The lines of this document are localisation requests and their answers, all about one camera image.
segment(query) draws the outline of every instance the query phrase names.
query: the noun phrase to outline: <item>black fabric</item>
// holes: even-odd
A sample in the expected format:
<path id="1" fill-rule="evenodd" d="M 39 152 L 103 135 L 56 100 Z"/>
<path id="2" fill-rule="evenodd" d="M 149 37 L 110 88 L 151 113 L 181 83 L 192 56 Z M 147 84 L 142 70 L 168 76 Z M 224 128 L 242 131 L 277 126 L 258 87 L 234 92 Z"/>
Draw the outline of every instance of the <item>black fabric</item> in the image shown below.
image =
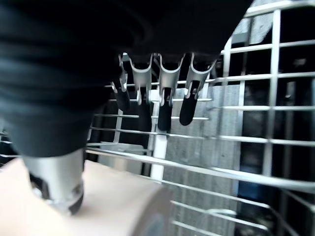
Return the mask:
<path id="1" fill-rule="evenodd" d="M 130 98 L 128 90 L 123 92 L 120 88 L 115 93 L 115 98 L 117 101 L 118 108 L 123 112 L 126 112 L 130 109 Z"/>
<path id="2" fill-rule="evenodd" d="M 215 59 L 250 3 L 0 0 L 0 112 L 16 149 L 44 157 L 83 147 L 104 85 L 121 73 L 118 54 Z"/>

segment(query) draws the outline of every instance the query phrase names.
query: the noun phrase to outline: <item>black object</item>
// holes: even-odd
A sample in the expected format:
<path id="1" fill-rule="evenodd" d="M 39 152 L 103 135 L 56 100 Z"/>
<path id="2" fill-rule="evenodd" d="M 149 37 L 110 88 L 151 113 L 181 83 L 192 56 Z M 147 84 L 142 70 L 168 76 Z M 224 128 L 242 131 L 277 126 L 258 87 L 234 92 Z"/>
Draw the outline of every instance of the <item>black object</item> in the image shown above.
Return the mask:
<path id="1" fill-rule="evenodd" d="M 146 88 L 140 88 L 141 104 L 138 105 L 138 125 L 140 131 L 150 132 L 152 128 L 151 104 L 147 98 Z"/>
<path id="2" fill-rule="evenodd" d="M 123 112 L 128 111 L 130 109 L 130 98 L 128 90 L 124 92 L 121 89 L 118 89 L 117 92 L 114 93 L 114 95 L 117 100 L 118 108 Z"/>
<path id="3" fill-rule="evenodd" d="M 159 107 L 157 127 L 162 131 L 171 129 L 172 106 L 170 105 L 171 88 L 165 88 L 164 104 Z"/>
<path id="4" fill-rule="evenodd" d="M 83 197 L 84 197 L 84 194 L 79 198 L 78 201 L 76 201 L 72 206 L 69 207 L 71 215 L 74 215 L 79 211 L 83 202 Z"/>
<path id="5" fill-rule="evenodd" d="M 193 94 L 191 94 L 189 98 L 184 97 L 181 113 L 179 115 L 179 122 L 182 125 L 186 126 L 192 122 L 196 105 L 197 105 L 197 99 L 194 98 Z"/>
<path id="6" fill-rule="evenodd" d="M 7 136 L 2 136 L 1 142 L 0 142 L 0 154 L 2 155 L 8 155 L 8 156 L 15 156 L 18 155 L 13 149 L 10 144 L 10 141 Z M 5 165 L 9 161 L 13 160 L 13 157 L 2 157 L 0 156 L 0 167 L 2 165 Z"/>
<path id="7" fill-rule="evenodd" d="M 196 98 L 196 95 L 198 95 L 197 89 L 199 87 L 199 84 L 200 84 L 199 81 L 193 81 L 191 84 L 189 97 L 186 98 L 186 96 L 185 96 L 183 99 L 181 112 L 179 115 L 179 122 L 182 125 L 186 126 L 192 122 L 193 116 L 195 114 L 197 100 L 198 100 L 198 97 Z"/>

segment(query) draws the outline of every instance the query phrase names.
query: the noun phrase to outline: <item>dishwasher rack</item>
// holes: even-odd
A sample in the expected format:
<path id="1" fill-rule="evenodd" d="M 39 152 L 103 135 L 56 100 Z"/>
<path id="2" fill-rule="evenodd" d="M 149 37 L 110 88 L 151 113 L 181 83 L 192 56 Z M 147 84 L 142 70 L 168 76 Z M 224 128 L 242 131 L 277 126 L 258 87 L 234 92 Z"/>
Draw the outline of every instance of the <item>dishwasher rack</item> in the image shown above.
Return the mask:
<path id="1" fill-rule="evenodd" d="M 222 77 L 208 77 L 204 86 L 204 89 L 201 91 L 202 96 L 198 99 L 198 103 L 212 103 L 214 99 L 218 99 L 218 97 L 208 97 L 208 90 L 211 91 L 212 87 L 215 85 L 220 85 L 220 95 L 219 95 L 219 105 L 212 106 L 211 110 L 217 111 L 218 114 L 218 125 L 216 130 L 214 131 L 215 135 L 206 135 L 203 136 L 195 136 L 195 135 L 187 135 L 187 134 L 175 134 L 175 133 L 167 133 L 161 132 L 157 129 L 157 119 L 158 119 L 158 97 L 151 96 L 150 99 L 154 103 L 153 115 L 152 115 L 152 130 L 151 132 L 144 132 L 139 130 L 129 130 L 122 129 L 122 119 L 127 118 L 138 118 L 138 115 L 126 115 L 122 111 L 118 111 L 117 114 L 96 114 L 96 117 L 106 117 L 106 118 L 116 118 L 116 128 L 99 128 L 99 127 L 91 127 L 91 130 L 100 130 L 100 131 L 108 131 L 115 132 L 115 138 L 113 141 L 113 145 L 116 145 L 119 142 L 119 135 L 121 133 L 131 133 L 131 134 L 144 134 L 149 136 L 148 149 L 144 149 L 143 151 L 146 155 L 107 150 L 104 149 L 103 146 L 108 145 L 104 143 L 88 143 L 86 152 L 91 154 L 96 154 L 99 156 L 110 156 L 117 159 L 122 160 L 135 160 L 141 163 L 152 164 L 151 166 L 151 174 L 150 176 L 142 176 L 143 178 L 148 178 L 153 181 L 165 184 L 166 186 L 173 186 L 183 190 L 189 190 L 196 193 L 202 193 L 205 195 L 209 195 L 213 198 L 225 199 L 228 201 L 234 201 L 236 203 L 246 204 L 254 207 L 258 207 L 268 211 L 277 222 L 277 233 L 276 235 L 284 236 L 298 236 L 300 235 L 294 227 L 289 223 L 286 219 L 286 210 L 287 206 L 284 205 L 284 202 L 288 202 L 288 199 L 293 199 L 296 201 L 300 207 L 306 207 L 309 211 L 310 222 L 313 225 L 310 227 L 310 236 L 315 235 L 315 201 L 310 202 L 305 200 L 303 197 L 299 195 L 299 192 L 307 193 L 308 196 L 315 196 L 315 179 L 314 181 L 305 181 L 305 180 L 293 180 L 289 179 L 284 173 L 282 177 L 272 176 L 272 165 L 275 161 L 275 157 L 273 156 L 274 146 L 280 145 L 285 148 L 285 158 L 287 162 L 290 162 L 289 153 L 291 147 L 310 147 L 312 149 L 313 158 L 315 158 L 315 139 L 306 141 L 306 140 L 291 140 L 287 139 L 277 139 L 274 137 L 274 126 L 276 119 L 276 112 L 284 112 L 286 114 L 290 114 L 293 112 L 310 112 L 312 114 L 312 130 L 315 133 L 315 70 L 313 72 L 294 72 L 294 73 L 280 73 L 279 72 L 279 55 L 281 48 L 289 48 L 289 47 L 301 47 L 301 46 L 310 46 L 315 45 L 314 40 L 304 40 L 304 41 L 294 41 L 294 42 L 280 42 L 280 29 L 281 29 L 281 11 L 285 11 L 292 8 L 299 7 L 313 7 L 315 6 L 315 1 L 302 0 L 302 1 L 290 1 L 284 0 L 280 2 L 265 4 L 261 6 L 254 6 L 247 10 L 244 18 L 249 19 L 249 29 L 252 28 L 252 19 L 256 16 L 264 15 L 264 14 L 273 14 L 273 28 L 272 28 L 272 42 L 269 44 L 262 45 L 254 45 L 249 46 L 250 33 L 247 39 L 247 44 L 244 47 L 232 48 L 232 37 L 228 40 L 224 50 L 221 51 L 221 56 L 223 57 L 223 65 L 222 65 Z M 270 73 L 266 74 L 245 74 L 240 76 L 230 76 L 230 61 L 231 55 L 237 53 L 247 53 L 253 51 L 262 51 L 262 50 L 271 50 L 271 61 L 270 61 Z M 295 106 L 293 105 L 285 105 L 279 106 L 277 105 L 277 89 L 279 80 L 292 80 L 294 78 L 313 78 L 313 97 L 312 104 L 307 106 Z M 267 105 L 244 105 L 244 93 L 245 93 L 245 82 L 247 81 L 269 81 L 269 101 Z M 229 83 L 235 83 L 239 86 L 239 97 L 237 98 L 238 105 L 226 105 L 225 103 L 225 92 Z M 179 81 L 178 84 L 185 84 L 185 81 Z M 158 86 L 158 82 L 152 83 L 154 86 Z M 127 87 L 134 87 L 134 84 L 127 84 Z M 181 102 L 183 99 L 175 98 L 174 102 Z M 224 135 L 222 134 L 222 117 L 226 115 L 229 111 L 237 112 L 237 120 L 238 120 L 238 134 L 239 135 Z M 266 136 L 262 137 L 246 137 L 242 135 L 242 124 L 243 124 L 243 115 L 244 112 L 264 112 L 266 113 L 267 118 L 267 127 L 266 127 Z M 177 121 L 179 117 L 172 116 L 172 120 Z M 193 120 L 198 120 L 200 122 L 211 122 L 208 117 L 196 116 Z M 182 163 L 176 161 L 170 161 L 166 159 L 166 150 L 168 145 L 169 138 L 176 138 L 182 140 L 182 142 L 189 142 L 190 140 L 210 140 L 214 142 L 215 149 L 209 155 L 212 155 L 214 158 L 212 160 L 212 167 L 204 168 L 202 166 L 197 166 L 189 163 Z M 263 165 L 262 165 L 262 173 L 261 174 L 253 174 L 245 171 L 241 171 L 238 168 L 236 169 L 228 169 L 221 168 L 219 166 L 219 158 L 221 156 L 221 143 L 223 141 L 229 142 L 238 142 L 240 143 L 255 143 L 264 145 L 263 149 Z M 1 157 L 18 157 L 18 155 L 5 155 L 0 154 Z M 244 181 L 248 183 L 261 184 L 266 186 L 271 186 L 277 188 L 281 192 L 281 202 L 278 209 L 274 206 L 271 206 L 266 203 L 262 203 L 259 201 L 253 201 L 250 199 L 242 198 L 237 196 L 237 191 L 225 194 L 221 192 L 211 191 L 195 186 L 189 186 L 185 183 L 178 183 L 173 181 L 168 181 L 163 179 L 163 170 L 166 167 L 172 167 L 175 169 L 185 171 L 185 175 L 188 172 L 198 173 L 206 176 L 214 176 L 224 179 L 230 179 L 233 181 L 233 186 L 237 186 L 238 181 Z M 218 232 L 212 232 L 209 230 L 206 222 L 206 217 L 212 216 L 214 218 L 218 218 L 221 220 L 225 220 L 227 222 L 231 222 L 233 227 L 235 225 L 241 225 L 241 230 L 239 235 L 251 236 L 251 235 L 272 235 L 270 230 L 270 225 L 265 224 L 264 222 L 252 222 L 250 220 L 241 219 L 236 217 L 237 215 L 237 205 L 233 207 L 233 209 L 226 208 L 200 208 L 195 206 L 190 206 L 186 203 L 182 203 L 179 201 L 172 201 L 174 206 L 179 208 L 185 208 L 192 211 L 199 212 L 202 217 L 198 219 L 197 225 L 189 225 L 183 223 L 177 219 L 172 220 L 172 225 L 176 226 L 179 230 L 174 233 L 170 232 L 170 235 L 186 235 L 183 233 L 183 230 L 187 230 L 190 232 L 192 236 L 220 236 Z M 235 230 L 233 229 L 226 235 L 234 235 Z"/>

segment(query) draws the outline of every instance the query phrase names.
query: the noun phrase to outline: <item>black rubber tip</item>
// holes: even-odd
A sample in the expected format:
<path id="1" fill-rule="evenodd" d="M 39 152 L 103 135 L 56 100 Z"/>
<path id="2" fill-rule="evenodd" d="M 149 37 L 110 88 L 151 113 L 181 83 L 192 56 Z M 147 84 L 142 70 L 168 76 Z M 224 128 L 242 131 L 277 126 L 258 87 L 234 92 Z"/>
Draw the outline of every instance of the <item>black rubber tip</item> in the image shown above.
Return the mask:
<path id="1" fill-rule="evenodd" d="M 140 131 L 150 132 L 152 129 L 152 120 L 151 120 L 151 105 L 147 104 L 145 101 L 142 101 L 142 104 L 138 106 L 138 128 Z"/>
<path id="2" fill-rule="evenodd" d="M 81 205 L 83 202 L 83 196 L 84 194 L 82 194 L 82 196 L 78 199 L 78 201 L 75 204 L 69 207 L 69 210 L 71 211 L 71 215 L 75 215 L 81 208 Z"/>
<path id="3" fill-rule="evenodd" d="M 172 107 L 168 102 L 159 108 L 157 127 L 162 131 L 169 131 L 171 129 Z"/>
<path id="4" fill-rule="evenodd" d="M 120 89 L 117 90 L 115 94 L 115 98 L 117 100 L 117 105 L 120 110 L 126 112 L 130 109 L 130 99 L 128 90 L 126 92 L 122 92 Z"/>
<path id="5" fill-rule="evenodd" d="M 179 122 L 186 126 L 192 122 L 193 116 L 195 114 L 197 100 L 191 94 L 189 98 L 184 98 L 181 108 L 181 113 L 179 115 Z"/>

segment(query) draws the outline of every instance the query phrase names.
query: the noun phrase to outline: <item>metal grid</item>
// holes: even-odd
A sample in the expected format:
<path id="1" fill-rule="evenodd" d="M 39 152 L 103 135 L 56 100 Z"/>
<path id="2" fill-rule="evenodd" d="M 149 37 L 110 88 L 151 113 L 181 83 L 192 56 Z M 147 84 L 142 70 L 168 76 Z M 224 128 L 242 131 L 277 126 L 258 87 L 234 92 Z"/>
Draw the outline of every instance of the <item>metal grid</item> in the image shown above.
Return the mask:
<path id="1" fill-rule="evenodd" d="M 185 177 L 188 178 L 187 173 L 197 173 L 206 176 L 219 177 L 223 179 L 230 179 L 233 183 L 236 180 L 245 181 L 250 183 L 257 183 L 262 185 L 268 185 L 272 187 L 276 187 L 281 189 L 284 197 L 283 202 L 287 201 L 287 198 L 292 198 L 297 201 L 301 207 L 306 207 L 313 215 L 315 212 L 315 205 L 305 201 L 303 198 L 299 197 L 297 194 L 292 191 L 304 192 L 315 194 L 315 182 L 309 181 L 297 181 L 286 178 L 278 178 L 271 176 L 271 166 L 273 162 L 273 146 L 274 145 L 283 145 L 285 148 L 290 146 L 302 146 L 302 147 L 311 147 L 315 148 L 315 141 L 302 141 L 302 140 L 290 140 L 290 139 L 275 139 L 274 138 L 274 124 L 275 124 L 275 115 L 276 111 L 286 111 L 286 112 L 294 112 L 294 111 L 309 111 L 313 113 L 313 117 L 315 117 L 315 105 L 313 106 L 277 106 L 276 98 L 277 98 L 277 87 L 278 87 L 278 79 L 291 79 L 291 78 L 303 78 L 303 77 L 314 77 L 315 71 L 313 72 L 299 72 L 299 73 L 279 73 L 279 53 L 280 48 L 284 47 L 298 47 L 305 45 L 315 45 L 315 40 L 307 40 L 307 41 L 298 41 L 298 42 L 286 42 L 280 43 L 280 25 L 281 25 L 281 11 L 287 10 L 295 7 L 302 6 L 315 6 L 315 2 L 313 1 L 281 1 L 271 4 L 266 4 L 262 6 L 251 7 L 245 14 L 245 18 L 251 18 L 262 14 L 273 13 L 273 30 L 272 30 L 272 43 L 257 45 L 257 46 L 245 46 L 240 48 L 231 48 L 231 40 L 229 39 L 224 50 L 222 50 L 221 54 L 224 57 L 223 64 L 223 77 L 216 79 L 207 79 L 205 87 L 202 91 L 201 98 L 198 99 L 199 103 L 212 103 L 213 98 L 208 97 L 208 90 L 215 83 L 221 83 L 220 90 L 220 104 L 218 106 L 212 106 L 213 111 L 217 111 L 218 123 L 217 129 L 215 130 L 214 135 L 204 135 L 204 136 L 195 136 L 195 135 L 187 135 L 187 134 L 176 134 L 176 133 L 166 133 L 157 130 L 157 118 L 158 118 L 158 99 L 152 99 L 154 102 L 154 110 L 152 115 L 152 130 L 151 132 L 142 132 L 138 130 L 126 130 L 121 129 L 122 119 L 123 118 L 138 118 L 138 115 L 124 115 L 122 111 L 119 110 L 118 114 L 96 114 L 97 117 L 114 117 L 117 118 L 116 128 L 97 128 L 91 127 L 91 129 L 102 130 L 102 131 L 112 131 L 115 132 L 114 142 L 117 143 L 119 141 L 120 133 L 135 133 L 135 134 L 146 134 L 149 135 L 149 145 L 148 145 L 148 153 L 150 155 L 138 155 L 132 153 L 125 153 L 119 151 L 112 150 L 104 150 L 99 148 L 102 143 L 89 143 L 87 147 L 87 153 L 97 154 L 97 155 L 105 155 L 112 156 L 118 159 L 126 159 L 126 160 L 136 160 L 143 163 L 152 164 L 151 176 L 144 177 L 148 179 L 152 179 L 156 182 L 160 182 L 165 185 L 170 185 L 173 187 L 177 187 L 183 190 L 189 190 L 195 193 L 205 194 L 212 198 L 220 198 L 224 200 L 233 201 L 235 203 L 243 203 L 252 205 L 255 207 L 260 207 L 266 209 L 271 212 L 278 221 L 280 228 L 279 234 L 277 235 L 285 235 L 289 234 L 292 236 L 299 235 L 294 228 L 292 228 L 283 217 L 284 213 L 284 205 L 282 206 L 282 212 L 277 212 L 271 206 L 243 198 L 239 198 L 235 195 L 235 193 L 221 193 L 217 191 L 211 191 L 207 189 L 203 189 L 200 187 L 189 186 L 182 183 L 176 183 L 173 181 L 168 181 L 163 179 L 163 171 L 164 168 L 172 167 L 179 170 L 185 171 Z M 258 50 L 271 50 L 271 62 L 270 62 L 270 73 L 268 74 L 255 74 L 255 75 L 241 75 L 241 76 L 229 76 L 229 67 L 230 67 L 230 57 L 231 54 L 235 53 L 245 53 L 251 51 Z M 268 106 L 244 106 L 244 86 L 245 81 L 254 81 L 254 80 L 269 80 L 270 81 L 270 92 L 269 92 L 269 103 Z M 226 105 L 225 103 L 225 92 L 226 87 L 229 82 L 239 82 L 239 100 L 238 105 Z M 179 81 L 178 84 L 184 84 L 185 81 Z M 133 87 L 134 84 L 128 84 L 128 87 Z M 175 98 L 174 102 L 181 102 L 183 99 Z M 222 117 L 226 115 L 228 111 L 237 112 L 237 119 L 242 122 L 243 112 L 244 111 L 259 111 L 267 113 L 267 135 L 265 138 L 256 138 L 256 137 L 244 137 L 242 136 L 242 127 L 240 126 L 238 133 L 239 135 L 224 135 L 222 134 Z M 177 121 L 179 117 L 173 116 L 172 120 Z M 199 120 L 201 122 L 209 122 L 209 117 L 196 116 L 193 120 Z M 212 160 L 212 166 L 209 168 L 203 168 L 199 166 L 193 166 L 189 163 L 176 162 L 166 160 L 167 153 L 167 143 L 169 138 L 180 139 L 181 142 L 187 142 L 189 140 L 211 140 L 215 144 L 215 149 L 213 150 L 212 155 L 215 157 Z M 243 172 L 236 169 L 227 169 L 220 168 L 218 165 L 218 158 L 221 155 L 221 148 L 223 142 L 244 142 L 244 143 L 259 143 L 264 145 L 264 156 L 263 156 L 263 171 L 262 174 L 251 174 L 247 172 Z M 8 155 L 0 155 L 1 157 L 16 157 L 16 156 L 8 156 Z M 254 235 L 270 235 L 269 228 L 264 224 L 257 224 L 250 221 L 246 221 L 243 219 L 238 219 L 235 217 L 235 206 L 233 209 L 208 209 L 190 206 L 183 202 L 172 201 L 174 206 L 178 206 L 180 208 L 188 209 L 191 211 L 199 212 L 201 218 L 199 219 L 198 225 L 189 225 L 187 223 L 181 222 L 177 219 L 172 220 L 172 224 L 182 228 L 184 230 L 188 230 L 190 235 L 207 235 L 207 236 L 220 236 L 223 234 L 214 233 L 209 231 L 207 227 L 204 227 L 205 217 L 211 216 L 214 218 L 218 218 L 224 220 L 226 222 L 232 222 L 233 224 L 241 224 L 245 225 L 251 229 L 253 229 L 256 233 Z M 313 235 L 315 234 L 315 223 L 313 225 Z M 184 235 L 183 231 L 178 231 L 176 235 Z"/>

